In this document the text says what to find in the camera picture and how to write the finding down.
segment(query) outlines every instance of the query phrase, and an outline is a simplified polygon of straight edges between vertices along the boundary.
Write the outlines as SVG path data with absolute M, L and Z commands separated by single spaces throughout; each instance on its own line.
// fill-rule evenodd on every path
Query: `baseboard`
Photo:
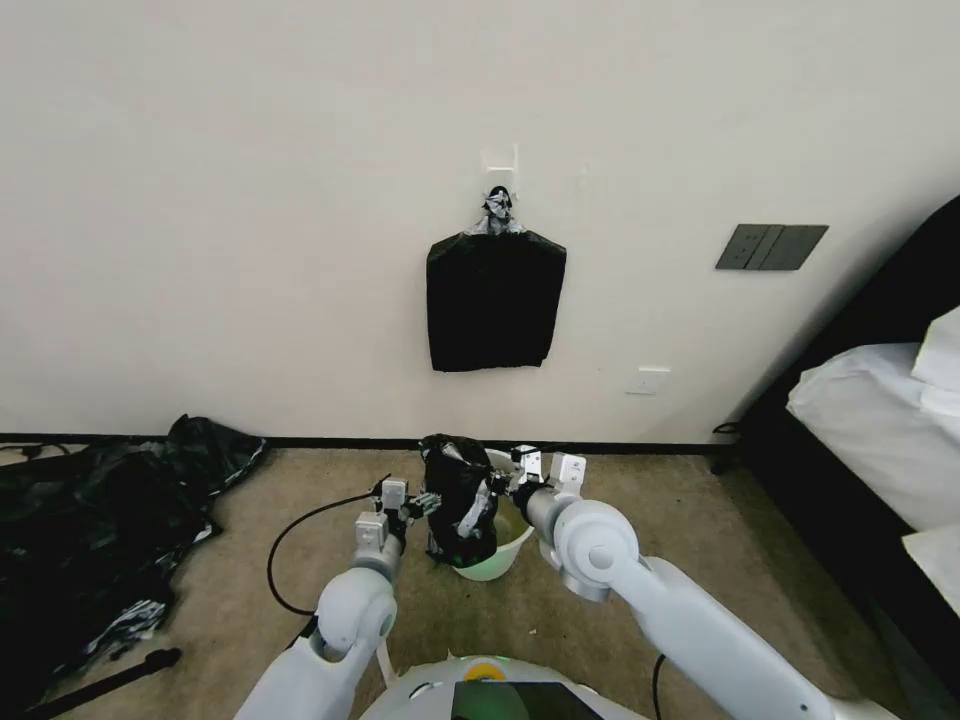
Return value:
M 125 437 L 135 440 L 162 440 L 163 435 L 105 435 L 83 433 L 0 433 L 0 444 L 61 443 L 88 445 L 109 438 Z M 321 437 L 267 437 L 276 448 L 344 448 L 352 450 L 416 450 L 413 438 L 321 438 Z M 559 441 L 483 440 L 487 447 L 506 449 L 526 442 L 535 447 L 557 449 L 582 455 L 721 455 L 731 449 L 726 443 L 604 443 Z

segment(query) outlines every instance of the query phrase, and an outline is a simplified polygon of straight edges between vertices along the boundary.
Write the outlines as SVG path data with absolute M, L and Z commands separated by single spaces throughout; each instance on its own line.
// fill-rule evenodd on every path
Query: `gray switch panel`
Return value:
M 760 263 L 760 269 L 796 270 L 826 231 L 826 225 L 788 225 Z
M 796 270 L 826 231 L 826 225 L 738 225 L 717 269 Z
M 753 255 L 750 256 L 750 261 L 747 263 L 747 267 L 744 269 L 760 269 L 760 266 L 763 265 L 763 261 L 773 249 L 774 244 L 783 234 L 783 228 L 783 225 L 767 225 L 767 232 L 764 234 L 763 240 L 761 240 L 760 244 L 757 245 L 757 249 L 753 251 Z
M 737 225 L 723 255 L 717 261 L 717 270 L 743 270 L 763 241 L 769 225 Z

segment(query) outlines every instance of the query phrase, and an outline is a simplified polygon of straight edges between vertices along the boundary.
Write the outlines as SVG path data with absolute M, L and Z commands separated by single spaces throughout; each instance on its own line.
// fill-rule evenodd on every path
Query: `black plastic bag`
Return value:
M 484 207 L 477 226 L 427 256 L 434 370 L 539 366 L 550 352 L 567 251 L 510 216 L 505 188 Z
M 162 442 L 105 440 L 0 467 L 0 715 L 160 625 L 177 565 L 220 532 L 215 498 L 265 450 L 262 438 L 183 416 Z
M 438 562 L 464 568 L 476 565 L 497 551 L 497 496 L 487 481 L 493 467 L 476 440 L 452 435 L 429 435 L 420 441 L 424 490 L 440 496 L 440 507 L 427 522 L 427 554 Z M 470 516 L 466 535 L 458 532 Z

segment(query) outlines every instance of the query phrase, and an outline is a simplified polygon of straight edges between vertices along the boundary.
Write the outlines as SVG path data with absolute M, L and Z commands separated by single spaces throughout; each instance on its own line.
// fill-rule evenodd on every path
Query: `floor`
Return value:
M 403 451 L 281 450 L 220 499 L 226 528 L 196 551 L 177 580 L 181 603 L 157 637 L 117 662 L 103 662 L 79 687 L 179 646 L 180 663 L 64 715 L 70 720 L 233 717 L 260 674 L 300 630 L 302 618 L 270 595 L 264 562 L 274 537 L 306 510 L 368 489 L 387 472 L 419 484 L 419 456 Z M 584 496 L 616 505 L 646 555 L 667 558 L 715 595 L 825 692 L 866 695 L 907 718 L 877 640 L 806 551 L 763 491 L 743 472 L 715 478 L 695 456 L 588 457 Z M 352 522 L 364 504 L 337 508 L 291 533 L 276 562 L 281 592 L 310 607 L 346 569 Z M 389 638 L 403 669 L 455 655 L 495 654 L 550 665 L 641 714 L 652 716 L 650 673 L 657 652 L 618 599 L 596 605 L 569 593 L 528 542 L 515 567 L 488 584 L 463 580 L 424 553 L 415 527 L 397 586 L 399 618 Z M 354 717 L 382 691 L 372 663 Z M 724 717 L 667 664 L 666 720 Z

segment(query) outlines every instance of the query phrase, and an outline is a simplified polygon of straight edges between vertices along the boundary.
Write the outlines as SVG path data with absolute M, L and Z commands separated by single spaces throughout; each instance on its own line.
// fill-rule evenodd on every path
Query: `white wall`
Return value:
M 958 27 L 954 0 L 2 0 L 0 432 L 707 441 L 960 191 Z M 518 215 L 569 251 L 553 349 L 434 373 L 427 249 L 514 141 Z M 831 230 L 797 272 L 714 271 L 749 221 Z M 670 386 L 625 395 L 640 364 Z

